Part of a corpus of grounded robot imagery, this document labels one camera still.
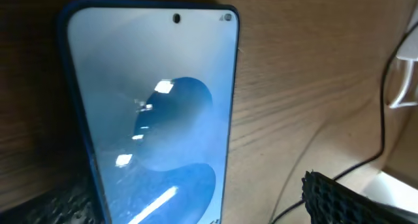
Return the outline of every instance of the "black cable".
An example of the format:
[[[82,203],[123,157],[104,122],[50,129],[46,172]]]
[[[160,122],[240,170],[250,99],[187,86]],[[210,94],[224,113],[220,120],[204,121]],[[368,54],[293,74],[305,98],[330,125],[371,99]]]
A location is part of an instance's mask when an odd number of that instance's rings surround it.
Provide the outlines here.
[[[363,162],[357,163],[356,165],[353,165],[352,167],[349,167],[348,169],[344,170],[343,172],[339,173],[339,175],[335,176],[333,178],[334,181],[338,181],[339,179],[343,178],[345,175],[349,174],[350,172],[353,172],[354,170],[362,167],[363,165],[366,165],[368,163],[371,163],[375,161],[376,159],[379,159],[383,153],[385,152],[386,147],[386,128],[385,128],[385,98],[384,98],[384,92],[385,92],[385,82],[387,73],[389,72],[389,69],[391,67],[391,64],[396,57],[396,54],[398,53],[399,48],[403,45],[406,38],[409,37],[409,35],[412,33],[412,31],[415,30],[415,28],[418,26],[418,22],[413,25],[413,27],[404,34],[404,36],[401,38],[400,42],[394,49],[393,53],[389,56],[389,59],[386,62],[385,68],[383,69],[383,73],[381,75],[380,80],[380,89],[379,89],[379,109],[380,109],[380,149],[379,151],[371,156],[370,158],[366,159]],[[303,200],[300,200],[296,203],[294,203],[292,206],[286,208],[283,212],[281,212],[279,215],[274,218],[274,220],[271,222],[271,224],[276,224],[277,221],[282,218],[284,215],[288,214],[289,212],[293,211],[295,208],[298,208],[300,205],[304,204],[305,202]]]
[[[293,164],[292,169],[290,170],[289,174],[287,175],[286,181],[283,184],[283,188],[281,189],[279,196],[276,200],[276,203],[274,205],[273,208],[273,212],[272,215],[270,216],[270,219],[268,220],[268,223],[270,223],[274,217],[275,211],[279,205],[279,202],[281,200],[281,197],[284,194],[285,188],[287,187],[287,184],[290,182],[290,178],[291,175],[295,172],[295,169],[297,168],[298,164],[300,163],[300,161],[302,160],[302,158],[305,156],[305,153],[309,150],[310,146],[312,145],[312,143],[315,141],[315,139],[318,137],[318,135],[320,134],[320,132],[328,125],[329,123],[329,119],[325,120],[319,127],[318,129],[315,131],[315,133],[311,136],[311,139],[309,139],[308,143],[306,144],[305,148],[302,150],[302,152],[299,154],[297,160],[295,161],[295,163]]]

